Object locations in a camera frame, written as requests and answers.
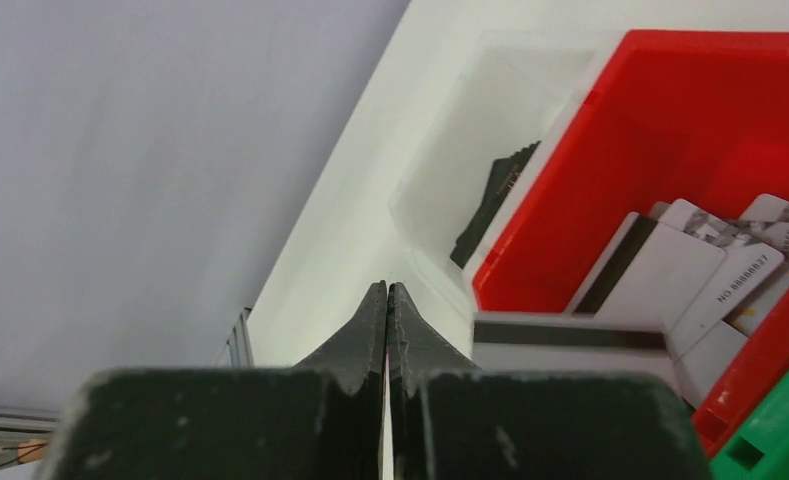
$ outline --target gray surface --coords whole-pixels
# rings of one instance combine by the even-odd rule
[[[211,365],[407,0],[0,0],[0,405]]]

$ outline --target translucent container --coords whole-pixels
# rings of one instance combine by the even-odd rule
[[[476,307],[470,282],[449,258],[476,212],[492,162],[541,140],[526,167],[550,157],[623,32],[489,32],[397,185],[389,210],[408,258],[460,313]]]

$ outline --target black magnetic stripe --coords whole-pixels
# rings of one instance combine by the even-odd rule
[[[600,310],[603,302],[612,293],[612,289],[615,288],[618,280],[624,275],[627,267],[630,266],[644,242],[647,241],[647,237],[658,224],[659,222],[656,220],[644,216],[636,218],[612,257],[606,262],[600,275],[582,297],[574,313],[594,314]]]
[[[666,350],[659,332],[599,328],[474,322],[474,343],[541,345],[552,347],[606,347],[627,350]]]

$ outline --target card pile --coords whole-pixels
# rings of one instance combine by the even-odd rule
[[[660,325],[697,407],[788,288],[788,201],[760,195],[724,220],[679,199],[627,215],[566,314]]]

